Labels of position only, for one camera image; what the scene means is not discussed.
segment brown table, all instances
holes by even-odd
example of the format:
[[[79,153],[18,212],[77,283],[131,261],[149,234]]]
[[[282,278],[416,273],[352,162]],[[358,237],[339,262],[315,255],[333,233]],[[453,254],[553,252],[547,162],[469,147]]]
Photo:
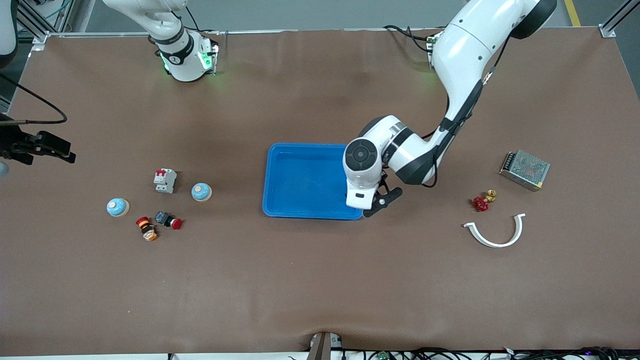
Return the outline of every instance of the brown table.
[[[263,214],[266,152],[346,143],[388,113],[432,130],[445,92],[424,54],[382,31],[219,40],[219,74],[195,83],[145,38],[50,38],[32,55],[22,82],[70,120],[24,129],[70,140],[77,163],[12,163],[0,183],[1,355],[300,350],[318,331],[370,349],[639,347],[640,102],[615,40],[510,42],[438,186],[353,222]],[[24,94],[12,115],[54,116]],[[497,175],[517,149],[552,164],[541,192]],[[160,167],[177,193],[154,191]],[[113,197],[126,217],[105,212]],[[134,222],[159,210],[184,227],[147,243]],[[506,249],[461,226],[506,240],[519,213]]]

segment blue plastic tray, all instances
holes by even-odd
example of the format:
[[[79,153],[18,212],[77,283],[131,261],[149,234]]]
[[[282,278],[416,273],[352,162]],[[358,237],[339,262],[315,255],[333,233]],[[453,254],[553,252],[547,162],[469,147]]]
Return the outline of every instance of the blue plastic tray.
[[[271,217],[356,220],[362,210],[345,203],[346,145],[275,143],[269,149],[262,210]]]

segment metal power supply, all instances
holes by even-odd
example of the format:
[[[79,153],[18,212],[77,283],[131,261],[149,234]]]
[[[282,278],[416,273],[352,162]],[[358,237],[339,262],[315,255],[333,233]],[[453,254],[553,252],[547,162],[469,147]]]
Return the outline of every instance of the metal power supply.
[[[545,176],[547,176],[549,166],[549,163],[518,150],[518,152],[509,152],[507,154],[500,169],[500,175],[531,191],[537,192],[542,189],[542,183],[545,180]]]

